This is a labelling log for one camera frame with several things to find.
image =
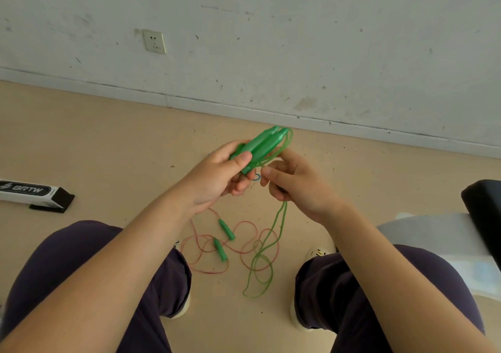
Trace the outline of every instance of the wall socket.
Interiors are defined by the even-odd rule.
[[[163,33],[150,30],[142,31],[144,45],[146,46],[147,51],[165,55],[165,42],[163,41]]]

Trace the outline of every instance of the floor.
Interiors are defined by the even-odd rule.
[[[124,227],[150,200],[221,144],[251,138],[268,125],[0,81],[0,173],[4,179],[62,186],[76,198],[61,214],[0,202],[0,303],[37,245],[75,221]],[[465,211],[460,191],[479,179],[501,179],[499,160],[340,135],[294,130],[291,147],[374,224],[397,213]],[[242,220],[270,227],[279,203],[254,185],[215,209],[230,226]],[[211,214],[195,220],[219,233]],[[187,228],[183,235],[189,235]],[[289,321],[294,276],[312,246],[332,248],[328,234],[291,204],[269,290],[242,295],[247,269],[229,253],[229,270],[195,273],[189,311],[165,320],[175,352],[330,351],[334,334],[301,333]],[[205,268],[213,260],[201,262]],[[486,312],[488,336],[501,321]]]

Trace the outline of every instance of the forearm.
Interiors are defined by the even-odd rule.
[[[146,287],[191,214],[166,192],[75,271],[0,345],[2,351],[116,351]]]
[[[332,209],[323,224],[395,353],[497,351],[359,212],[350,205]]]

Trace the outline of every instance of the white shoe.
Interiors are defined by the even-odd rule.
[[[305,258],[305,262],[309,261],[310,259],[312,258],[315,258],[315,257],[323,257],[324,255],[327,255],[327,254],[330,254],[330,252],[327,250],[327,249],[324,249],[322,247],[315,247],[315,248],[312,248],[310,250],[308,250],[308,252],[306,253],[306,258]],[[300,331],[303,331],[303,332],[311,332],[311,331],[314,331],[313,329],[311,328],[306,328],[305,326],[303,326],[298,318],[297,318],[297,315],[296,315],[296,308],[294,306],[294,298],[296,296],[294,296],[292,298],[292,303],[291,303],[291,308],[290,308],[290,313],[291,313],[291,321],[292,321],[292,324],[294,324],[294,326],[300,330]]]
[[[189,304],[190,304],[190,299],[191,299],[191,294],[188,294],[188,299],[186,299],[186,302],[184,303],[184,306],[181,308],[181,311],[176,316],[172,316],[170,319],[174,320],[177,319],[178,317],[183,316],[186,311],[188,311]]]

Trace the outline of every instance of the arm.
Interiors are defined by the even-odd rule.
[[[291,150],[284,150],[281,158],[263,167],[261,185],[270,182],[275,198],[293,201],[327,229],[395,353],[497,351],[379,230],[336,196],[306,160]]]
[[[239,196],[255,171],[240,175],[241,141],[224,145],[148,205],[108,245],[40,303],[0,344],[1,352],[113,352],[156,270],[186,222],[224,194]]]

